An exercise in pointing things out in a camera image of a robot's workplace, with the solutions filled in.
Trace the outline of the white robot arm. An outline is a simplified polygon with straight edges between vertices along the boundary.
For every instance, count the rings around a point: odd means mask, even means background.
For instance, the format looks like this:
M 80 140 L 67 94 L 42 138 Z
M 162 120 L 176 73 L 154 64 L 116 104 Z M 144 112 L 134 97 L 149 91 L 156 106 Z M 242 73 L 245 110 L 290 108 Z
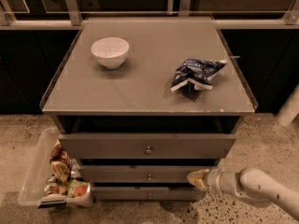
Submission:
M 236 173 L 214 167 L 190 172 L 187 180 L 201 191 L 228 194 L 257 207 L 273 203 L 299 220 L 299 193 L 278 183 L 260 169 L 244 168 Z

